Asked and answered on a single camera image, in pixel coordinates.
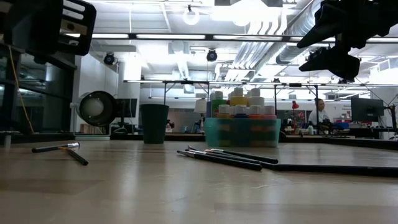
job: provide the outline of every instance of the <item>orange wire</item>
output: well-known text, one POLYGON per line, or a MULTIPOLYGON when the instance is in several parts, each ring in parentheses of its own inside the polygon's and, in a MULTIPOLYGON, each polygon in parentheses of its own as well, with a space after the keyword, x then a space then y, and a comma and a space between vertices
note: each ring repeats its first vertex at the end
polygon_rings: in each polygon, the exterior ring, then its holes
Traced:
POLYGON ((27 122, 29 122, 30 130, 32 131, 32 134, 34 134, 35 132, 33 130, 32 123, 30 122, 29 116, 27 115, 27 112, 26 112, 24 98, 22 97, 22 93, 19 91, 19 82, 18 82, 18 78, 17 78, 17 72, 15 70, 14 59, 12 58, 11 46, 8 46, 8 49, 10 51, 10 59, 11 59, 11 64, 12 64, 12 71, 14 72, 15 84, 17 85, 18 93, 21 96, 21 103, 22 103, 22 107, 24 108, 25 117, 26 117, 27 122))

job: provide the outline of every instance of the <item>man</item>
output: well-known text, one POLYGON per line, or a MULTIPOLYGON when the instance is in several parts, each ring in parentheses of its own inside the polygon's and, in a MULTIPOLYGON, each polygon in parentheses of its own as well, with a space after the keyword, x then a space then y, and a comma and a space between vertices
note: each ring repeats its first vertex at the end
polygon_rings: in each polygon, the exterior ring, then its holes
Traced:
POLYGON ((325 111, 325 102, 323 100, 321 100, 321 99, 315 99, 315 103, 318 103, 319 117, 317 119, 317 111, 313 110, 310 113, 310 117, 308 118, 308 122, 311 121, 313 125, 317 125, 318 121, 320 123, 322 123, 323 120, 325 120, 325 119, 329 119, 330 120, 328 114, 325 111))

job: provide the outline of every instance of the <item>glass panel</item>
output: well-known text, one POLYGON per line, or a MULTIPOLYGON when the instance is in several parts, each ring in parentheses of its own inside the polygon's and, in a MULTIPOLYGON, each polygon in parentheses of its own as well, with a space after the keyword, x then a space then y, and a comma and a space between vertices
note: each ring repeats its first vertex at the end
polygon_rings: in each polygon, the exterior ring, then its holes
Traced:
POLYGON ((38 64, 27 54, 21 55, 19 81, 54 94, 72 94, 73 74, 50 63, 38 64))
POLYGON ((4 85, 0 85, 0 111, 2 108, 2 100, 4 98, 4 85))
MULTIPOLYGON (((57 97, 20 89, 25 108, 35 132, 57 132, 69 130, 68 102, 57 97)), ((18 93, 16 120, 29 127, 21 96, 18 93)))
POLYGON ((7 58, 0 57, 0 78, 6 77, 7 58))

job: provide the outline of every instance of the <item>table surface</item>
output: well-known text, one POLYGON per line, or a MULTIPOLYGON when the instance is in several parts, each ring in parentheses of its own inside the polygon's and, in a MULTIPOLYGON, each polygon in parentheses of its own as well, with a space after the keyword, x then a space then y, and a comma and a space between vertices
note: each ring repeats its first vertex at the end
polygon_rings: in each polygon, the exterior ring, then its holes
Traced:
MULTIPOLYGON (((203 142, 81 142, 63 151, 0 148, 2 223, 397 223, 398 179, 261 172, 178 155, 203 142)), ((398 166, 398 153, 327 144, 233 149, 283 164, 398 166)))

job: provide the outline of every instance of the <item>box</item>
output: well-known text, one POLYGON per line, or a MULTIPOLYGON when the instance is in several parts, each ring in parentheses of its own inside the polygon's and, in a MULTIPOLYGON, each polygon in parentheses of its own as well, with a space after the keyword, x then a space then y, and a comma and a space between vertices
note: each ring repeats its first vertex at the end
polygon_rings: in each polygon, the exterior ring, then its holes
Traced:
POLYGON ((280 119, 207 118, 209 147, 277 147, 280 119))

